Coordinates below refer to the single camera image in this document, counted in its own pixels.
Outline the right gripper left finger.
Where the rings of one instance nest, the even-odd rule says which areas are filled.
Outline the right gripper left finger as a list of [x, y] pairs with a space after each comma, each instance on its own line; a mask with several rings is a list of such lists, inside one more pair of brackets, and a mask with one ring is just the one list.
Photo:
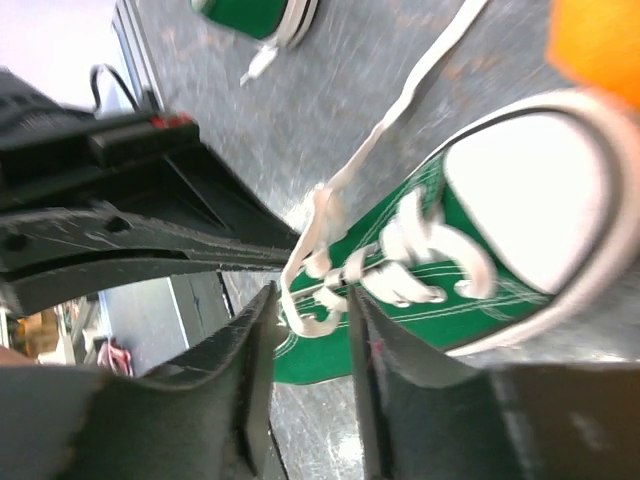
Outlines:
[[277, 291], [157, 376], [103, 368], [1, 371], [5, 479], [259, 479], [270, 444]]

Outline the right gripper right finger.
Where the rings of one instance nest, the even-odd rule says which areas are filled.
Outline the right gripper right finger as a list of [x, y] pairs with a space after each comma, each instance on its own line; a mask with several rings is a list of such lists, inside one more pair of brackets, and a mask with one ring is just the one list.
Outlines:
[[349, 344], [369, 479], [635, 479], [639, 368], [478, 369], [349, 293]]

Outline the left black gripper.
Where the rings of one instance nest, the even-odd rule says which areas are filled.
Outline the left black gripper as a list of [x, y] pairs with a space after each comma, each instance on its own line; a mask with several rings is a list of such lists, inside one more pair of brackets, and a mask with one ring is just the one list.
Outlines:
[[1, 72], [1, 305], [30, 315], [86, 294], [208, 271], [284, 267], [298, 240], [251, 212], [189, 116], [99, 116]]

